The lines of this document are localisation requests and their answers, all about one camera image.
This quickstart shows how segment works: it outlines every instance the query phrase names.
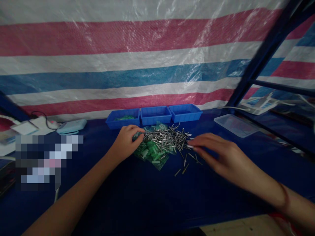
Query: green plastic pieces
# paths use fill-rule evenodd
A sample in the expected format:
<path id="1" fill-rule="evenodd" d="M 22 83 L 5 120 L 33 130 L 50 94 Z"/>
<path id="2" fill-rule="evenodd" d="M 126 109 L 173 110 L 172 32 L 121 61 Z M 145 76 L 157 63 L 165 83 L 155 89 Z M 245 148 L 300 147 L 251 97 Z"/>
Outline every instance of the green plastic pieces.
<path id="1" fill-rule="evenodd" d="M 131 119 L 135 119 L 134 116 L 124 116 L 124 117 L 121 117 L 121 118 L 116 118 L 115 120 L 131 120 Z"/>
<path id="2" fill-rule="evenodd" d="M 168 129 L 167 125 L 157 122 L 156 126 L 146 126 L 143 128 L 147 132 L 152 132 L 156 130 L 166 130 Z M 140 135 L 140 132 L 137 132 L 133 139 L 137 139 Z M 155 166 L 158 170 L 161 170 L 162 167 L 167 162 L 169 156 L 168 154 L 175 154 L 174 148 L 171 149 L 160 149 L 160 147 L 153 141 L 142 142 L 139 147 L 134 151 L 134 155 L 139 159 L 146 161 L 148 160 L 152 165 Z"/>

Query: pile of metal rivets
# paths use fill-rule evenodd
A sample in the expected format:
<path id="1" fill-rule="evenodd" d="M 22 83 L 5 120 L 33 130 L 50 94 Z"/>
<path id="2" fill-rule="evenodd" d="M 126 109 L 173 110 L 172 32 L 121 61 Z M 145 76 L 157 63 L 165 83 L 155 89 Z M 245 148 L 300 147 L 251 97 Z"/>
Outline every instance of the pile of metal rivets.
<path id="1" fill-rule="evenodd" d="M 184 132 L 184 129 L 181 131 L 177 130 L 180 126 L 180 123 L 178 126 L 172 125 L 171 127 L 168 127 L 164 124 L 160 124 L 157 127 L 162 127 L 160 129 L 156 129 L 154 126 L 154 131 L 146 131 L 144 133 L 144 142 L 154 142 L 156 146 L 159 148 L 161 152 L 167 152 L 167 153 L 173 153 L 176 154 L 177 151 L 181 154 L 182 158 L 184 159 L 184 170 L 182 174 L 185 173 L 187 170 L 189 163 L 186 165 L 187 161 L 187 154 L 186 157 L 184 158 L 182 151 L 184 149 L 191 150 L 191 146 L 188 146 L 187 141 L 191 138 L 191 133 L 189 132 Z M 197 155 L 193 156 L 192 154 L 188 153 L 195 161 L 196 163 L 202 165 L 201 162 L 198 161 Z"/>
<path id="2" fill-rule="evenodd" d="M 156 143 L 161 151 L 174 151 L 177 153 L 176 150 L 178 150 L 181 153 L 184 148 L 190 149 L 187 147 L 187 139 L 189 139 L 191 134 L 189 132 L 184 132 L 184 129 L 179 132 L 177 130 L 179 125 L 175 127 L 172 125 L 164 130 L 158 129 L 152 132 L 145 132 L 143 141 L 152 141 Z"/>

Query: clear plastic container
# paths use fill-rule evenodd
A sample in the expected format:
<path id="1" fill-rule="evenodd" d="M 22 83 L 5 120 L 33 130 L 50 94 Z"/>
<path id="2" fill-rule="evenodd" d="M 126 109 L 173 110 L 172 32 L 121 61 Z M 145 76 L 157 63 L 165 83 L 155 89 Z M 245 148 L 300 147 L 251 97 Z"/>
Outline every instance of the clear plastic container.
<path id="1" fill-rule="evenodd" d="M 231 131 L 233 134 L 239 136 L 240 138 L 245 138 L 259 131 L 255 126 L 246 123 L 242 119 L 232 114 L 227 114 L 224 116 L 214 118 L 214 122 L 223 126 L 224 128 Z"/>

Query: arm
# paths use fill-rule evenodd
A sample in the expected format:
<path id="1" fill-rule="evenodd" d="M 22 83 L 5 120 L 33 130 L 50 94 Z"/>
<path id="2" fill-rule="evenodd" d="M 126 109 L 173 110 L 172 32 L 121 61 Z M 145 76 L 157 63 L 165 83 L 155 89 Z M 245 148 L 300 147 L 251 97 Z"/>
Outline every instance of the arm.
<path id="1" fill-rule="evenodd" d="M 23 235 L 70 235 L 89 202 L 108 175 L 140 145 L 145 130 L 129 125 L 121 128 L 114 144 L 99 162 L 39 217 Z"/>
<path id="2" fill-rule="evenodd" d="M 235 143 L 210 133 L 188 143 L 216 173 L 265 200 L 303 229 L 315 233 L 315 205 L 263 172 Z M 216 160 L 202 147 L 215 151 L 220 158 Z"/>

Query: finger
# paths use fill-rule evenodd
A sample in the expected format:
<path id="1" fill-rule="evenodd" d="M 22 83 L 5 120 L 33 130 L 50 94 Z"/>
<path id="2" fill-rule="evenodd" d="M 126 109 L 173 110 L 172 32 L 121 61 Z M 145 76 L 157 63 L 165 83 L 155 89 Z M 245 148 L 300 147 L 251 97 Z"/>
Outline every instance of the finger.
<path id="1" fill-rule="evenodd" d="M 139 147 L 140 143 L 143 141 L 144 134 L 140 134 L 138 138 L 134 141 L 133 145 Z"/>
<path id="2" fill-rule="evenodd" d="M 128 126 L 126 127 L 126 131 L 129 131 L 129 130 L 131 130 L 131 129 L 133 129 L 133 128 L 139 128 L 139 127 L 136 126 L 136 125 L 128 125 Z"/>
<path id="3" fill-rule="evenodd" d="M 212 134 L 212 133 L 204 133 L 204 134 L 201 134 L 201 135 L 195 137 L 195 139 L 196 138 L 208 138 L 208 139 L 217 140 L 217 141 L 220 141 L 220 142 L 226 141 L 225 139 L 221 138 L 220 136 L 217 136 L 217 135 Z"/>
<path id="4" fill-rule="evenodd" d="M 129 131 L 130 135 L 134 136 L 137 132 L 141 132 L 141 133 L 144 133 L 145 130 L 144 129 L 141 129 L 137 126 L 137 128 L 133 128 L 132 130 Z"/>
<path id="5" fill-rule="evenodd" d="M 217 141 L 217 140 L 210 140 L 208 138 L 196 138 L 193 139 L 192 141 L 188 142 L 189 145 L 191 146 L 202 146 L 202 147 L 206 147 L 210 150 L 215 151 L 216 153 L 220 154 L 220 155 L 224 155 L 226 153 L 226 145 L 221 142 L 221 141 Z"/>
<path id="6" fill-rule="evenodd" d="M 208 152 L 203 150 L 200 147 L 194 147 L 194 151 L 198 153 L 207 163 L 208 165 L 215 170 L 215 172 L 218 171 L 221 167 L 221 163 L 218 162 L 213 156 L 211 156 Z"/>

